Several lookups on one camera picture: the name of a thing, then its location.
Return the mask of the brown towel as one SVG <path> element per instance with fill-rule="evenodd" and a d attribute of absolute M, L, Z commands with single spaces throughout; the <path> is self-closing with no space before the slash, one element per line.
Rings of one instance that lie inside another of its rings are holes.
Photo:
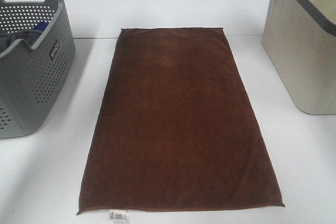
<path fill-rule="evenodd" d="M 123 29 L 79 212 L 283 206 L 222 28 Z"/>

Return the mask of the grey perforated laundry basket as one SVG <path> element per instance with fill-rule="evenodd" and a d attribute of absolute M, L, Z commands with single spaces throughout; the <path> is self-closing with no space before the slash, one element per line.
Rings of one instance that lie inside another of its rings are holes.
<path fill-rule="evenodd" d="M 64 0 L 1 0 L 1 33 L 48 27 L 29 46 L 14 41 L 1 53 L 1 138 L 36 132 L 58 98 L 75 55 Z"/>

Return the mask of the blue cloth in basket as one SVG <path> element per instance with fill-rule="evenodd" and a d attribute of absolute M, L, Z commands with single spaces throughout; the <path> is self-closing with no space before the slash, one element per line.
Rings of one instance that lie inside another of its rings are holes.
<path fill-rule="evenodd" d="M 35 25 L 33 27 L 33 30 L 43 32 L 48 27 L 48 25 L 49 25 L 48 21 L 42 21 L 42 22 L 39 22 L 37 25 Z"/>

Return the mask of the beige bin with grey rim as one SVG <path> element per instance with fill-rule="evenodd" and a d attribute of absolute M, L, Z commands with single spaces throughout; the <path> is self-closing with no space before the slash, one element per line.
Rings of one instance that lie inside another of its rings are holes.
<path fill-rule="evenodd" d="M 270 0 L 262 44 L 298 109 L 335 114 L 335 0 Z"/>

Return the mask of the grey cloth in basket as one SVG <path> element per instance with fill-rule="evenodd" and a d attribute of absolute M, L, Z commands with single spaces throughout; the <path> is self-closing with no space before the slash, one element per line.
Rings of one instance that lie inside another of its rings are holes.
<path fill-rule="evenodd" d="M 39 30 L 22 30 L 15 33 L 1 33 L 1 52 L 4 52 L 14 41 L 23 39 L 32 46 L 42 34 Z"/>

